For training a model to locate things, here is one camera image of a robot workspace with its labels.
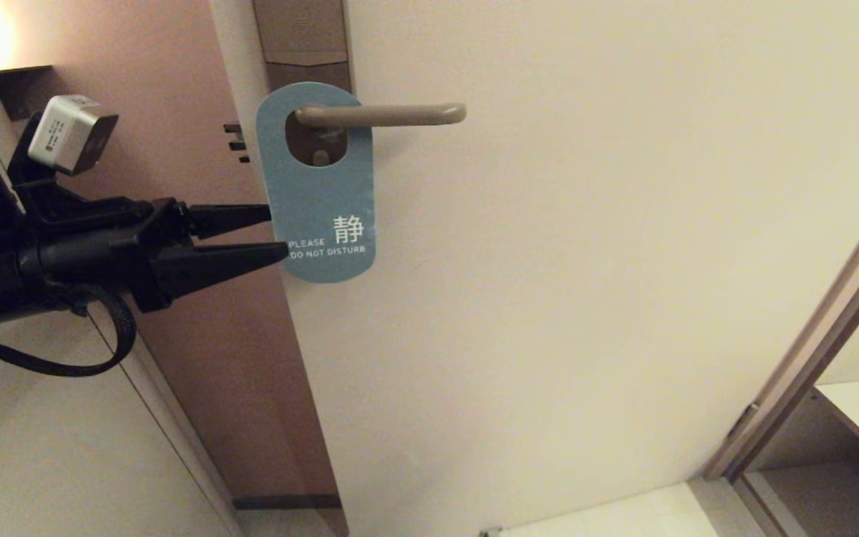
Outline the blue and white door hanger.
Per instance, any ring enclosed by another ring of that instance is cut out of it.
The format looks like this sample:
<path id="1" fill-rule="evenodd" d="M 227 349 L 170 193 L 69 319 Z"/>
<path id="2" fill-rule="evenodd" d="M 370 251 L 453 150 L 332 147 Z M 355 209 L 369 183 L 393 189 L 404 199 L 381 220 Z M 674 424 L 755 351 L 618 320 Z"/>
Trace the blue and white door hanger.
<path id="1" fill-rule="evenodd" d="M 259 159 L 274 235 L 289 245 L 284 268 L 314 284 L 336 284 L 370 269 L 377 254 L 373 135 L 347 129 L 347 150 L 330 166 L 308 166 L 293 156 L 286 120 L 304 105 L 358 107 L 338 87 L 300 82 L 267 95 L 256 115 Z"/>

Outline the brown door lock plate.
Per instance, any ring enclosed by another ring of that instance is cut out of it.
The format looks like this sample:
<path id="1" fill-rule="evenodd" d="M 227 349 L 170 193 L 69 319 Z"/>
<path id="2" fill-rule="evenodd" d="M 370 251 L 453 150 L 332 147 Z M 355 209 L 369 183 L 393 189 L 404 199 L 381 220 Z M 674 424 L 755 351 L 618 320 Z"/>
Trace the brown door lock plate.
<path id="1" fill-rule="evenodd" d="M 344 0 L 253 0 L 265 73 L 272 92 L 301 82 L 353 92 Z M 347 153 L 347 133 L 286 120 L 291 155 L 330 166 Z"/>

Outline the cream room door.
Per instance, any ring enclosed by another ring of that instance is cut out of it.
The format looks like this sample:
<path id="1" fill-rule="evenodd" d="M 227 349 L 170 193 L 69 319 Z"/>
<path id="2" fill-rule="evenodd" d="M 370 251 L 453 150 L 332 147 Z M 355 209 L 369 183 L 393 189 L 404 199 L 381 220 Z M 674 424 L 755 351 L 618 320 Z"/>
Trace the cream room door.
<path id="1" fill-rule="evenodd" d="M 351 537 L 687 480 L 859 240 L 859 0 L 345 0 L 377 256 L 284 276 Z"/>

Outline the beige closet panel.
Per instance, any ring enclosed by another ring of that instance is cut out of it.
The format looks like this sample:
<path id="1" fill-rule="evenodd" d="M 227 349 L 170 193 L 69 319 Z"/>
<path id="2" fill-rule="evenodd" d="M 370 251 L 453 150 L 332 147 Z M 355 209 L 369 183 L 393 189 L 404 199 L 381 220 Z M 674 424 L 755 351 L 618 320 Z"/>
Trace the beige closet panel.
<path id="1" fill-rule="evenodd" d="M 245 537 L 142 340 L 116 369 L 0 360 L 0 537 Z"/>

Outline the dark brown baseboard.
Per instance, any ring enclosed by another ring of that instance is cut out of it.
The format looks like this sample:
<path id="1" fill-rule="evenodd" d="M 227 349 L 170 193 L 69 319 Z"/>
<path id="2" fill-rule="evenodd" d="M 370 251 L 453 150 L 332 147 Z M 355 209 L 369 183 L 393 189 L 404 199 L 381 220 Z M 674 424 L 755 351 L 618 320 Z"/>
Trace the dark brown baseboard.
<path id="1" fill-rule="evenodd" d="M 232 506 L 236 510 L 343 509 L 340 496 L 336 494 L 235 497 Z"/>

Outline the dark wall lamp bracket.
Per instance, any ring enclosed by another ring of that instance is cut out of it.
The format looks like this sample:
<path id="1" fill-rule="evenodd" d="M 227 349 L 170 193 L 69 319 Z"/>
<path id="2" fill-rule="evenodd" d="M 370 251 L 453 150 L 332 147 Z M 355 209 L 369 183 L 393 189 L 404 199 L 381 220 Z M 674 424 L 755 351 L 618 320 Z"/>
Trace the dark wall lamp bracket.
<path id="1" fill-rule="evenodd" d="M 33 115 L 37 106 L 31 93 L 40 79 L 50 72 L 52 65 L 0 70 L 0 102 L 11 122 L 19 122 Z"/>

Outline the metal frame hinge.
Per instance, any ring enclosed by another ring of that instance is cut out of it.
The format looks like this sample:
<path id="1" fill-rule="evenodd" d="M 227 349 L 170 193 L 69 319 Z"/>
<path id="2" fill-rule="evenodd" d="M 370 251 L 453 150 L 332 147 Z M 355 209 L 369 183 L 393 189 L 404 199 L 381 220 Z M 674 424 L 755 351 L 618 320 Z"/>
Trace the metal frame hinge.
<path id="1" fill-rule="evenodd" d="M 743 431 L 746 430 L 747 426 L 750 425 L 750 422 L 754 418 L 754 415 L 759 411 L 759 404 L 757 402 L 751 402 L 737 417 L 735 424 L 732 425 L 730 431 L 726 434 L 726 441 L 733 441 L 733 439 L 739 438 L 739 436 L 743 435 Z"/>

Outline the brown wardrobe door frame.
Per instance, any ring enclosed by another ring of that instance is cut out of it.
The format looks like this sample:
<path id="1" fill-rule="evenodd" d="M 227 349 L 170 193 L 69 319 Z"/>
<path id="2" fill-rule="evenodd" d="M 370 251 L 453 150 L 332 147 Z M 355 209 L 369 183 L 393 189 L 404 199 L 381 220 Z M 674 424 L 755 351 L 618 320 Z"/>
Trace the brown wardrobe door frame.
<path id="1" fill-rule="evenodd" d="M 702 467 L 706 480 L 736 480 L 814 387 L 859 328 L 859 242 L 814 313 L 751 402 L 759 411 L 733 441 L 723 439 Z"/>

